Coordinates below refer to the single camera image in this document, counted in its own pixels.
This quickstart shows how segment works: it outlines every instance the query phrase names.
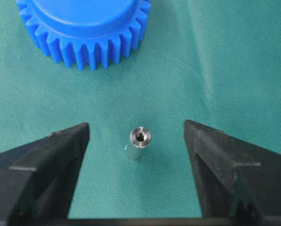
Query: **black clamp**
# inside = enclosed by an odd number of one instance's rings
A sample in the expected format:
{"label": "black clamp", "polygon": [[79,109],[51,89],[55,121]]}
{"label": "black clamp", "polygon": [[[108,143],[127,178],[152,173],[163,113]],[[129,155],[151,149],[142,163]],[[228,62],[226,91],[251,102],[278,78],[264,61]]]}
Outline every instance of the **black clamp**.
{"label": "black clamp", "polygon": [[87,123],[0,154],[0,226],[281,226],[281,155],[185,121],[203,218],[67,219]]}

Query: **black plastic jaw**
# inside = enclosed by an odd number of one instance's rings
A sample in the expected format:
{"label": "black plastic jaw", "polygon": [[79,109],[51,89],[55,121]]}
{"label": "black plastic jaw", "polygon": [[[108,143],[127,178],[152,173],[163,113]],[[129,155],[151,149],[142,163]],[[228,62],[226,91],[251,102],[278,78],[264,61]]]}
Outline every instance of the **black plastic jaw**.
{"label": "black plastic jaw", "polygon": [[0,154],[0,226],[67,218],[89,141],[80,124]]}
{"label": "black plastic jaw", "polygon": [[281,155],[194,121],[184,137],[204,217],[281,226]]}

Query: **plastic gear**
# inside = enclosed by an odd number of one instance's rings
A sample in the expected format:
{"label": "plastic gear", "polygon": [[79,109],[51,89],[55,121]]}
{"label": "plastic gear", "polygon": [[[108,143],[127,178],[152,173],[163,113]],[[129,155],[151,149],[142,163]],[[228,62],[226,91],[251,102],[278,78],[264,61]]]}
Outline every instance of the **plastic gear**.
{"label": "plastic gear", "polygon": [[151,0],[16,0],[35,45],[66,67],[120,63],[144,38]]}

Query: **textured fabric surface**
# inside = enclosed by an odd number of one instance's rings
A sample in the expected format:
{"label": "textured fabric surface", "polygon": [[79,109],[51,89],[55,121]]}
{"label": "textured fabric surface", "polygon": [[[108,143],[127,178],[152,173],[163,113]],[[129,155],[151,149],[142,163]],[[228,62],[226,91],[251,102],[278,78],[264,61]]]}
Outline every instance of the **textured fabric surface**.
{"label": "textured fabric surface", "polygon": [[[281,0],[152,0],[139,49],[94,72],[44,57],[0,0],[0,152],[91,125],[70,217],[199,217],[185,119],[281,153]],[[129,161],[140,125],[153,139]]]}

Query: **green cloth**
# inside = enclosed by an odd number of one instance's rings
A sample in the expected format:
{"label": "green cloth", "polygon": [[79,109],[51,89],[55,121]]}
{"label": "green cloth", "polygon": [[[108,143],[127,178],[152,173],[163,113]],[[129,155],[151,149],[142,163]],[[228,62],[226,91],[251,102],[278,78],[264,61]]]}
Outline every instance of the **green cloth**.
{"label": "green cloth", "polygon": [[[70,217],[201,216],[186,119],[281,153],[281,0],[152,0],[139,49],[81,72],[44,57],[0,0],[0,153],[91,126]],[[130,161],[137,126],[153,139]]]}

